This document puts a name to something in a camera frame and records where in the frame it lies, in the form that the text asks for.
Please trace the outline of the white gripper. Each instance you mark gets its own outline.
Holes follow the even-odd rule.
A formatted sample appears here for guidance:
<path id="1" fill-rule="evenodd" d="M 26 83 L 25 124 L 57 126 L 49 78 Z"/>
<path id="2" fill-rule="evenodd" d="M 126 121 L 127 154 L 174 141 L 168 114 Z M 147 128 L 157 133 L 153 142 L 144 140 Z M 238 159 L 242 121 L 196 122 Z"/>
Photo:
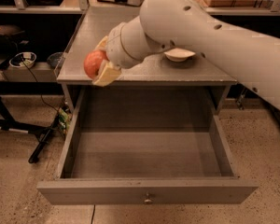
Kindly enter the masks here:
<path id="1" fill-rule="evenodd" d="M 121 69 L 130 69 L 140 64 L 143 52 L 140 48 L 140 38 L 143 30 L 139 21 L 122 22 L 103 37 L 96 50 L 106 50 L 107 58 L 103 60 L 98 76 L 92 84 L 104 87 L 111 84 L 121 75 Z"/>

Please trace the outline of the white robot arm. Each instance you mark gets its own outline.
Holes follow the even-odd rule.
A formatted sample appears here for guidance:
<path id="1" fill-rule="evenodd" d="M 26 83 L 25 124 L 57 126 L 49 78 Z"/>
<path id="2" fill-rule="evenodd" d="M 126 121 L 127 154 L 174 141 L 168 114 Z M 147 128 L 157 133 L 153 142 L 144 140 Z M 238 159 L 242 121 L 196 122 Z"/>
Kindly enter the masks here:
<path id="1" fill-rule="evenodd" d="M 280 110 L 280 38 L 216 20 L 193 0 L 145 0 L 138 17 L 99 45 L 121 69 L 151 54 L 190 50 Z"/>

